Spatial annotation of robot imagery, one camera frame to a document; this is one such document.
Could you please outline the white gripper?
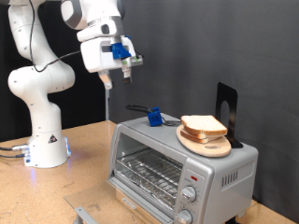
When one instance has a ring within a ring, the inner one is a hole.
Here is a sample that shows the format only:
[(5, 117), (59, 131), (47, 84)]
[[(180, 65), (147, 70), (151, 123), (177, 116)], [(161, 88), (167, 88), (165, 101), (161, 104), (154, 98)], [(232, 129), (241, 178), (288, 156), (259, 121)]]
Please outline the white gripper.
[(139, 65), (139, 57), (127, 36), (97, 37), (83, 42), (80, 50), (86, 69), (90, 73), (98, 72), (106, 90), (113, 88), (108, 70), (122, 68), (123, 83), (132, 82), (130, 67)]

